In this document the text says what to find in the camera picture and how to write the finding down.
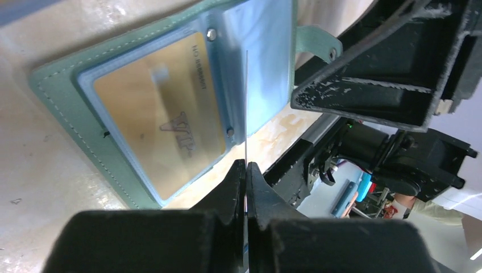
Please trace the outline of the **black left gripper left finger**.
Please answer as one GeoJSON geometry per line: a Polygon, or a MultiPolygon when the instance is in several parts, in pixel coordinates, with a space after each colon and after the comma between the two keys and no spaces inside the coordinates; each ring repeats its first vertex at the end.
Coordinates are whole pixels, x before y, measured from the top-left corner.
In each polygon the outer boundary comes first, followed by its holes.
{"type": "Polygon", "coordinates": [[[234,272],[243,259],[246,164],[233,162],[184,210],[86,210],[63,227],[44,272],[234,272]]]}

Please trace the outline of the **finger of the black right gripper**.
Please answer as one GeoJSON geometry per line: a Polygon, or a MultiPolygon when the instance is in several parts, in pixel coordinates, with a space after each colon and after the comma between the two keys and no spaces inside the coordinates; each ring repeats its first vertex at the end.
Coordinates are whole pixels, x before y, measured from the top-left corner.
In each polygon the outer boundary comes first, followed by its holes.
{"type": "Polygon", "coordinates": [[[339,41],[332,63],[296,72],[291,107],[425,131],[476,92],[481,2],[374,1],[339,41]]]}

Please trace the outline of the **gold VIP credit card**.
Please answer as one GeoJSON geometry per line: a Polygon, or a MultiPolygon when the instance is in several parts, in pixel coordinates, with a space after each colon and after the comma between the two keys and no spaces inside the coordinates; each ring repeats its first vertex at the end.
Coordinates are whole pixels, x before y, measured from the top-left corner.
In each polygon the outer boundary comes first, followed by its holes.
{"type": "Polygon", "coordinates": [[[207,46],[194,32],[93,82],[141,173],[167,202],[226,150],[207,46]]]}

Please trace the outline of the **green leather card holder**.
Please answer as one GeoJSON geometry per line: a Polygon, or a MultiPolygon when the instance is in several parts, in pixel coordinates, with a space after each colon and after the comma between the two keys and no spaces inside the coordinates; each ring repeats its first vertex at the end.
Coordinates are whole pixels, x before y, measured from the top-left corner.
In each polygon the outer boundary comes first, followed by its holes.
{"type": "Polygon", "coordinates": [[[165,19],[39,67],[30,86],[131,209],[160,209],[289,103],[296,1],[201,1],[165,19]],[[226,150],[167,202],[142,175],[96,95],[99,77],[194,32],[205,40],[226,150]]]}

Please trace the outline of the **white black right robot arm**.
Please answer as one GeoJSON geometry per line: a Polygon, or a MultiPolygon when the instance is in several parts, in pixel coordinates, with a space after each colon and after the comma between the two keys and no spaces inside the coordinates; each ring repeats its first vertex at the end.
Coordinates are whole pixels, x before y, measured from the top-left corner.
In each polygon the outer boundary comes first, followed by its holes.
{"type": "Polygon", "coordinates": [[[421,201],[465,186],[458,171],[477,152],[429,123],[476,90],[480,1],[374,1],[340,36],[300,26],[297,44],[313,57],[296,72],[291,107],[336,119],[320,140],[296,144],[303,178],[334,185],[342,159],[421,201]]]}

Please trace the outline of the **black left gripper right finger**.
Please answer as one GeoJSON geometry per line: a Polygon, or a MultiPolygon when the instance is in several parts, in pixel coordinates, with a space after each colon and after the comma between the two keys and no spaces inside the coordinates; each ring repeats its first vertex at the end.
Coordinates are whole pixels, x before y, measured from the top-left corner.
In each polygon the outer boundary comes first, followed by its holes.
{"type": "Polygon", "coordinates": [[[246,169],[251,272],[438,272],[418,230],[401,220],[308,218],[246,169]]]}

